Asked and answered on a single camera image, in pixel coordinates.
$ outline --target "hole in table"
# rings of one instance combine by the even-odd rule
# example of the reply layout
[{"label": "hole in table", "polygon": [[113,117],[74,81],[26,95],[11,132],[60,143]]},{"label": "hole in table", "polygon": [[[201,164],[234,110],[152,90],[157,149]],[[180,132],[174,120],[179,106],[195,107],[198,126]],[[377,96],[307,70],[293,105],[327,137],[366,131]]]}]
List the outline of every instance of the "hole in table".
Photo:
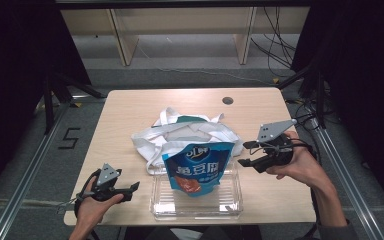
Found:
[{"label": "hole in table", "polygon": [[231,97],[224,97],[222,101],[223,101],[224,104],[230,105],[230,104],[233,103],[233,98],[231,98]]}]

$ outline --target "black cable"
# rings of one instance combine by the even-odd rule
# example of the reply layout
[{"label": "black cable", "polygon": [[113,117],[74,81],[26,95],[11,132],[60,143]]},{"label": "black cable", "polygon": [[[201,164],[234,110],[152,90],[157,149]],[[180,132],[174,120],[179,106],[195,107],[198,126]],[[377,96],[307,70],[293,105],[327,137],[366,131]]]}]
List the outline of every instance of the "black cable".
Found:
[{"label": "black cable", "polygon": [[83,199],[83,194],[84,194],[84,192],[85,192],[85,190],[86,190],[87,184],[89,183],[90,179],[92,179],[92,177],[95,176],[95,175],[94,175],[95,173],[96,173],[96,172],[92,173],[92,174],[89,176],[89,178],[87,179],[85,185],[83,185],[82,190],[81,190],[79,193],[76,194],[76,202],[74,203],[74,215],[76,216],[76,218],[77,218],[77,213],[78,213],[78,211],[79,211],[80,205],[82,204],[82,202],[83,202],[83,200],[84,200],[84,199]]},{"label": "black cable", "polygon": [[308,144],[307,142],[305,142],[304,140],[299,139],[299,138],[290,138],[290,140],[300,141],[300,142],[304,143],[305,145],[310,146],[310,144]]},{"label": "black cable", "polygon": [[[317,141],[316,141],[316,139],[315,139],[315,137],[313,136],[313,134],[311,133],[311,130],[315,130],[315,129],[317,129],[318,128],[318,126],[316,127],[316,128],[314,128],[314,129],[308,129],[306,126],[305,126],[305,124],[306,124],[306,122],[308,121],[308,120],[310,120],[310,119],[312,119],[312,118],[314,118],[314,117],[316,117],[316,115],[314,114],[314,112],[310,112],[310,113],[307,113],[307,114],[304,114],[304,115],[301,115],[301,116],[298,116],[298,112],[299,112],[299,110],[303,107],[303,106],[305,106],[306,104],[308,104],[308,102],[312,102],[312,100],[306,100],[306,102],[304,103],[304,104],[302,104],[301,106],[299,106],[298,107],[298,109],[296,110],[296,112],[295,112],[295,119],[297,119],[297,124],[296,124],[296,126],[297,127],[302,127],[306,132],[307,132],[307,134],[310,136],[310,138],[311,138],[311,140],[312,140],[312,142],[313,142],[313,145],[314,145],[314,147],[315,147],[315,158],[316,158],[316,160],[319,162],[319,164],[320,165],[322,165],[322,157],[321,157],[321,155],[320,155],[320,148],[319,148],[319,145],[317,144]],[[298,119],[300,119],[300,118],[303,118],[303,117],[307,117],[306,119],[304,119],[303,121],[298,121]]]},{"label": "black cable", "polygon": [[[265,33],[263,33],[263,36],[264,36],[265,38],[267,38],[267,40],[271,41],[271,39],[270,39]],[[277,41],[274,41],[274,43],[277,44],[277,45],[282,45],[282,43],[277,42]],[[286,48],[289,48],[289,49],[292,50],[292,51],[295,51],[295,50],[296,50],[295,47],[290,46],[290,45],[287,44],[287,43],[286,43],[285,47],[286,47]]]},{"label": "black cable", "polygon": [[310,194],[311,194],[311,200],[313,201],[314,213],[316,214],[316,223],[314,223],[313,226],[310,228],[310,230],[304,235],[304,238],[309,238],[314,236],[314,233],[317,230],[317,222],[320,220],[319,205],[317,203],[316,193],[312,188],[310,189]]},{"label": "black cable", "polygon": [[282,64],[284,67],[287,67],[289,68],[290,66],[288,66],[288,62],[286,62],[285,60],[283,60],[282,58],[280,58],[279,56],[267,51],[266,49],[264,49],[263,47],[261,47],[260,45],[258,45],[253,38],[251,38],[251,41],[255,44],[255,46],[257,46],[257,48],[262,51],[263,53],[267,54],[269,57],[272,57],[274,60],[276,60],[277,62],[279,62],[280,64]]},{"label": "black cable", "polygon": [[[310,109],[311,112],[313,112],[313,114],[315,114],[316,109],[314,107],[314,104],[316,104],[317,102],[314,99],[309,101],[309,102],[310,102],[310,104],[309,104],[308,108]],[[336,111],[334,109],[329,108],[328,106],[326,106],[326,109],[321,113],[322,116],[324,117],[323,120],[326,121],[326,122],[330,122],[332,124],[341,124],[341,121],[338,120],[338,119],[335,119],[335,120],[337,120],[337,121],[335,121],[335,120],[332,120],[332,119],[329,119],[329,118],[326,117],[326,116],[334,114],[335,112]]]},{"label": "black cable", "polygon": [[285,98],[285,103],[289,103],[289,104],[303,104],[304,102],[300,98],[298,98],[298,99],[286,99]]},{"label": "black cable", "polygon": [[98,234],[96,234],[96,232],[95,232],[94,229],[92,229],[92,232],[90,232],[90,235],[92,235],[92,237],[93,237],[95,240],[99,240]]},{"label": "black cable", "polygon": [[[273,47],[273,41],[271,42],[271,44],[270,44],[270,48],[269,48],[269,53],[271,53],[271,49],[272,49],[272,47]],[[289,64],[289,62],[287,62],[287,68],[291,68],[291,65]],[[274,75],[276,75],[276,76],[278,76],[278,77],[289,77],[289,76],[284,76],[284,75],[280,75],[280,74],[277,74],[277,73],[275,73],[275,72],[273,72],[273,70],[271,69],[271,67],[270,67],[270,57],[267,59],[267,65],[269,66],[269,70],[270,70],[270,72],[271,73],[273,73]]]},{"label": "black cable", "polygon": [[84,192],[85,192],[85,190],[86,190],[86,187],[87,187],[89,181],[90,181],[93,177],[98,176],[100,172],[101,172],[101,169],[98,169],[98,170],[96,170],[95,172],[93,172],[93,173],[89,176],[89,178],[86,180],[86,183],[83,185],[82,190],[81,190],[79,193],[76,194],[76,199],[77,199],[77,200],[79,200],[80,202],[83,202],[83,200],[84,200],[84,199],[83,199],[83,194],[84,194]]},{"label": "black cable", "polygon": [[276,7],[276,27],[273,25],[273,22],[272,20],[270,19],[268,13],[267,13],[267,10],[266,8],[264,7],[264,12],[266,14],[266,17],[267,19],[269,20],[269,23],[274,31],[274,35],[273,35],[273,39],[272,39],[272,43],[274,42],[274,36],[277,36],[277,38],[279,39],[280,41],[280,45],[282,46],[282,51],[283,51],[283,54],[285,55],[285,58],[287,59],[287,62],[289,63],[289,60],[288,60],[288,56],[289,58],[291,58],[292,60],[292,57],[291,55],[289,54],[288,50],[286,49],[285,45],[288,45],[290,46],[289,44],[287,44],[283,39],[282,37],[280,36],[280,25],[279,25],[279,17],[280,17],[280,8],[279,7]]},{"label": "black cable", "polygon": [[308,118],[304,119],[304,121],[303,121],[303,123],[302,123],[301,126],[302,126],[305,130],[307,130],[307,131],[313,131],[313,130],[317,130],[317,129],[319,129],[319,128],[320,128],[320,125],[317,125],[317,126],[315,126],[315,127],[313,127],[313,128],[307,128],[307,127],[306,127],[307,122],[308,122],[309,120],[314,119],[314,118],[317,118],[317,116],[314,115],[314,116],[311,116],[311,117],[308,117]]},{"label": "black cable", "polygon": [[[251,152],[251,150],[256,146],[256,145],[260,145],[260,144],[264,144],[264,145],[267,145],[266,147],[260,147],[258,148],[257,150]],[[260,151],[260,150],[263,150],[263,149],[266,149],[266,148],[276,148],[275,146],[271,145],[271,144],[268,144],[268,143],[260,143],[260,142],[255,142],[250,148],[249,148],[249,155],[254,155],[256,152]]]},{"label": "black cable", "polygon": [[[336,113],[336,110],[335,110],[335,105],[332,101],[332,97],[330,96],[330,94],[327,92],[327,91],[330,91],[330,89],[326,89],[325,90],[325,106],[326,106],[326,110],[323,111],[323,116],[329,116],[329,115],[332,115],[334,113]],[[325,121],[327,122],[330,122],[330,123],[333,123],[333,124],[341,124],[341,120],[338,119],[337,117],[332,117],[333,119],[329,119],[327,117],[324,118]]]},{"label": "black cable", "polygon": [[306,147],[308,149],[312,149],[311,145],[309,145],[308,143],[306,143],[305,141],[301,140],[301,139],[291,139],[291,140],[298,140],[298,141],[301,141],[302,143],[294,143],[294,144],[289,144],[289,145],[281,145],[281,146],[267,146],[267,147],[260,147],[258,148],[257,150],[251,152],[251,149],[249,150],[250,151],[250,155],[254,155],[256,152],[262,150],[262,149],[275,149],[277,151],[281,150],[281,149],[293,149],[294,147]]}]

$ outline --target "gray floor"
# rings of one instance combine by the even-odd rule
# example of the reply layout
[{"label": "gray floor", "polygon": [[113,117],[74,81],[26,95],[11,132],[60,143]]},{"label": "gray floor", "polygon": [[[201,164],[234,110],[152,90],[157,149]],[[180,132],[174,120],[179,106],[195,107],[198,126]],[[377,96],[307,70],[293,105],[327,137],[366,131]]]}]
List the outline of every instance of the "gray floor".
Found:
[{"label": "gray floor", "polygon": [[[284,39],[295,45],[298,37],[285,35]],[[257,35],[253,38],[262,47],[269,49],[270,41],[264,36]],[[247,64],[239,65],[231,35],[142,36],[129,67],[121,66],[112,37],[78,36],[74,39],[93,86],[102,92],[132,88],[265,87],[270,86],[272,79],[277,77],[273,72],[282,76],[293,74],[273,59],[267,58],[253,44],[250,45]],[[279,48],[273,49],[273,52],[283,56]],[[299,84],[297,82],[283,90],[285,99],[298,98]],[[73,93],[76,96],[83,94],[75,89]],[[104,105],[103,101],[95,99],[79,102],[82,102],[80,107],[55,107],[56,112],[63,112],[64,115],[55,130],[55,136],[50,140],[32,184],[27,186],[28,192],[18,213],[13,222],[10,222],[6,239],[65,239],[69,236],[72,227],[64,225],[58,206],[71,196]],[[299,108],[299,104],[287,106],[292,117],[306,113],[303,108]],[[20,148],[0,178],[0,217],[30,162],[35,158],[36,149],[44,137],[44,124],[44,110],[39,105]],[[79,141],[76,148],[61,150],[59,147],[67,145],[62,140],[67,128],[80,128],[70,132],[70,137],[78,137]],[[301,138],[319,146],[323,167],[337,186],[345,214],[355,225],[360,239],[375,239],[364,221],[367,216],[356,211],[355,203],[332,164],[334,160],[318,140],[320,133],[307,132],[303,128],[297,130]],[[363,203],[367,204],[368,213],[374,216],[373,219],[378,224],[383,237],[377,239],[384,239],[384,193],[381,187],[370,170],[361,166],[361,155],[346,128],[334,114],[327,118],[327,132]],[[263,239],[294,239],[304,235],[310,227],[311,223],[265,224],[260,226],[260,230]],[[123,239],[124,228],[99,226],[96,230],[101,239]]]}]

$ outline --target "human hand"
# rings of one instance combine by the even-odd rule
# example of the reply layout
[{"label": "human hand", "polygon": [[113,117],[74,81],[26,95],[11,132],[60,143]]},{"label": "human hand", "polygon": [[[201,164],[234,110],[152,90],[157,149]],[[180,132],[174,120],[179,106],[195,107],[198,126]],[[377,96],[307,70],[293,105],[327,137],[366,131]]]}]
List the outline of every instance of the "human hand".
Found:
[{"label": "human hand", "polygon": [[[292,143],[302,143],[298,139],[296,132],[287,131],[285,135],[292,139]],[[306,147],[294,147],[294,154],[289,164],[283,166],[272,166],[267,168],[268,174],[277,175],[277,179],[282,179],[285,176],[289,176],[299,182],[307,184],[311,188],[322,188],[326,184],[330,183],[329,177],[326,172],[320,166],[320,164],[314,159],[313,155],[308,151]]]},{"label": "human hand", "polygon": [[[92,177],[87,184],[86,191],[90,192],[92,184],[95,182],[96,177]],[[92,197],[86,197],[80,204],[77,212],[77,223],[71,239],[86,239],[93,228],[102,221],[104,214],[114,204],[119,203],[123,199],[123,194],[117,194],[104,202],[99,202]]]}]

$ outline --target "black curtain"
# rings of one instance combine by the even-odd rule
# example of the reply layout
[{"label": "black curtain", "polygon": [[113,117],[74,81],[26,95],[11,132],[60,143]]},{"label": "black curtain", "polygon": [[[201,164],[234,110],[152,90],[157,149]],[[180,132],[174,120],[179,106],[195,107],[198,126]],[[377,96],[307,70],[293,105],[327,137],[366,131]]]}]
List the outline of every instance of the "black curtain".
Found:
[{"label": "black curtain", "polygon": [[0,0],[0,174],[19,147],[51,71],[90,83],[61,13],[50,5],[20,8]]},{"label": "black curtain", "polygon": [[[340,47],[321,72],[343,123],[384,189],[384,1],[355,2],[348,29],[339,37]],[[324,20],[333,20],[331,13],[332,9],[320,6],[312,9],[299,40],[294,70],[309,64],[322,41],[322,37],[313,39],[313,34],[326,32],[329,23]]]}]

